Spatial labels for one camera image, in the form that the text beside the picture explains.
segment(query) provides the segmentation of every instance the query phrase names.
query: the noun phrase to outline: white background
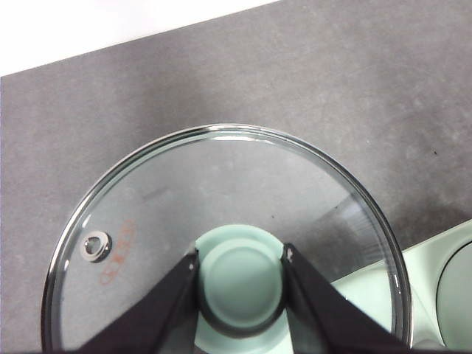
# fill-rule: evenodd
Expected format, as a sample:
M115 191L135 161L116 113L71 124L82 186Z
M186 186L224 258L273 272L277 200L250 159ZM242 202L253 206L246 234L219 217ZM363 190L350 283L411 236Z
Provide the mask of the white background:
M0 76L274 0L3 0Z

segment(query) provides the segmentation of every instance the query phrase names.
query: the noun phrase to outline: glass lid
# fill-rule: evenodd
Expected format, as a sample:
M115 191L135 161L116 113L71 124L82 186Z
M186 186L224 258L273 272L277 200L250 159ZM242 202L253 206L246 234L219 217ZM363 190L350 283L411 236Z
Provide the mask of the glass lid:
M46 279L44 349L86 343L136 304L200 236L235 224L294 244L346 299L409 340L400 249L359 182L287 134L210 125L138 149L80 202Z

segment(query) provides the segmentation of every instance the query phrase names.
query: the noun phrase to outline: gray stone surface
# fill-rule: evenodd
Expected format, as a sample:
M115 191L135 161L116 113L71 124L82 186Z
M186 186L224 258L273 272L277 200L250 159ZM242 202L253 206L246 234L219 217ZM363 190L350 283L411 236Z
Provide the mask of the gray stone surface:
M40 348L84 192L163 134L265 125L328 152L403 248L472 216L472 2L285 1L1 79L1 341Z

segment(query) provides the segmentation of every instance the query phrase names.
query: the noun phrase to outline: black holder arm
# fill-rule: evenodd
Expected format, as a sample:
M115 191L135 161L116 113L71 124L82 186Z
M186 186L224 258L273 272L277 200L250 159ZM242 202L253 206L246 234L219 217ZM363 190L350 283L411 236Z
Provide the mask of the black holder arm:
M137 304L76 353L193 353L198 255L187 254Z

